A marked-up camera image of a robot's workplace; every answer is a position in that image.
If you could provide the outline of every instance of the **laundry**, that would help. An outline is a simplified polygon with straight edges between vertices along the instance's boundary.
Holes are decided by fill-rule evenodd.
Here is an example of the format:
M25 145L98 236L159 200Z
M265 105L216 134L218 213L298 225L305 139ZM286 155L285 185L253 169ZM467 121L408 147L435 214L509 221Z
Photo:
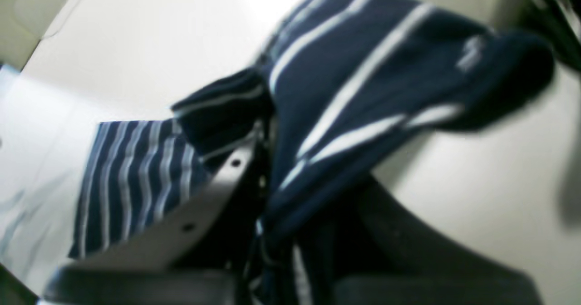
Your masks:
M529 0L519 26L546 38L556 58L581 71L581 21L579 0Z
M196 195L208 177L174 119L100 123L69 256L126 241Z
M100 126L72 256L161 220L246 140L272 142L254 128L275 117L257 238L282 264L297 241L314 293L326 290L317 276L325 263L315 259L327 235L313 224L323 210L422 130L473 132L525 106L554 67L550 47L532 34L496 32L415 0L305 0L266 45L249 68L176 103L176 121ZM187 169L170 170L177 163ZM292 290L291 276L264 268L263 301L284 303Z

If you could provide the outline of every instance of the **black plastic part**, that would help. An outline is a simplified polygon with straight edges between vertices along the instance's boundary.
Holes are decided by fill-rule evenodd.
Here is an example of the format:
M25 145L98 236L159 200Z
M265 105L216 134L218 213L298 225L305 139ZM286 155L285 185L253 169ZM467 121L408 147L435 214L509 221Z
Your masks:
M336 305L540 305L531 284L502 278L351 276Z
M249 305L231 272L95 272L64 268L45 299L67 305Z
M377 181L361 185L357 212L391 272L352 274L337 305L540 305L523 273L477 255L421 222Z
M0 304L34 305L37 300L37 295L0 264Z
M523 9L517 25L552 44L556 58L569 68L581 71L581 43L561 11L558 1L542 0L539 7L532 0Z
M260 168L268 167L257 141L249 139L232 152L200 195L141 235L58 270L44 300L67 305L249 305L241 272L262 209Z

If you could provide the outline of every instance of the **dark fabric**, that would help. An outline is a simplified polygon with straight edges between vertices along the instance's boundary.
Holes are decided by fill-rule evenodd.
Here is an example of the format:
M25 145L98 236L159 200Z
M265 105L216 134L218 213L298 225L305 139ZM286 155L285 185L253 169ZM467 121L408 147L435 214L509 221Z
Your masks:
M263 225L271 250L421 129L481 129L552 76L539 38L415 0L310 0L293 13L262 65L173 107L204 158L270 114L270 90L278 135ZM259 84L263 93L242 97ZM224 95L229 102L185 110ZM215 132L207 136L198 132L210 124L196 119L206 113Z
M363 225L356 210L357 198L369 191L392 197L368 174L345 189L340 202L327 207L297 233L314 304L333 304L333 286L347 276L415 273L392 262Z
M208 177L174 119L100 123L69 256L127 240L186 202Z
M581 71L581 42L566 16L578 17L581 3L579 0L570 1L576 13L569 9L568 0L529 0L518 24L546 38L559 61Z

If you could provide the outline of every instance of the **blurry object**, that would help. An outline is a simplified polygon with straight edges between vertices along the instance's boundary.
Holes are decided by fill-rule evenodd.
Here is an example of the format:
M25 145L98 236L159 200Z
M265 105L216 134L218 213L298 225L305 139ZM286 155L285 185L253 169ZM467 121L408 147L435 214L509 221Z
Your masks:
M529 0L519 25L551 42L556 58L581 71L579 0Z
M34 305L38 297L0 264L0 304Z

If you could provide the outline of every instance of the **navy striped fabric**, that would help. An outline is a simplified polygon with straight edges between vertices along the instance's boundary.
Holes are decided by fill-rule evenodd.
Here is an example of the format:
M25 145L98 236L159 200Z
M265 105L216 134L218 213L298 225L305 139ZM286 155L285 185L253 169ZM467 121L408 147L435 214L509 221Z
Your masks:
M174 119L100 123L69 256L126 241L195 195L208 177Z
M427 3L305 0L256 65L172 109L201 157L217 162L276 113L262 219L276 252L419 131L481 129L537 96L553 67L543 40Z

